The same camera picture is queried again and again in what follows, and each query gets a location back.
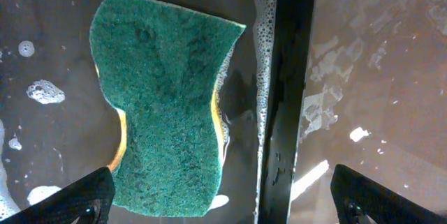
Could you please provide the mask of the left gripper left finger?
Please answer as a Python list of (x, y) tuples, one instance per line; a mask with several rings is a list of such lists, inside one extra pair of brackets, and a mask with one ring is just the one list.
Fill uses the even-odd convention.
[(112, 173), (102, 167), (1, 224), (106, 224), (114, 196)]

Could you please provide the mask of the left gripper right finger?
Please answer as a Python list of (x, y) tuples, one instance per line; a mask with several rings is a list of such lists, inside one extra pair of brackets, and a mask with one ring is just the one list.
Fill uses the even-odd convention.
[(341, 224), (446, 222), (445, 217), (342, 164), (335, 166), (330, 190)]

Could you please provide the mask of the green and yellow sponge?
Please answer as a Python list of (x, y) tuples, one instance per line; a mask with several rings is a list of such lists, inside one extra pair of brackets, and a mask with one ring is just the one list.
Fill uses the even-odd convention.
[(153, 217), (204, 216), (229, 130), (219, 92), (243, 24), (157, 0), (103, 0), (89, 32), (122, 136), (114, 204)]

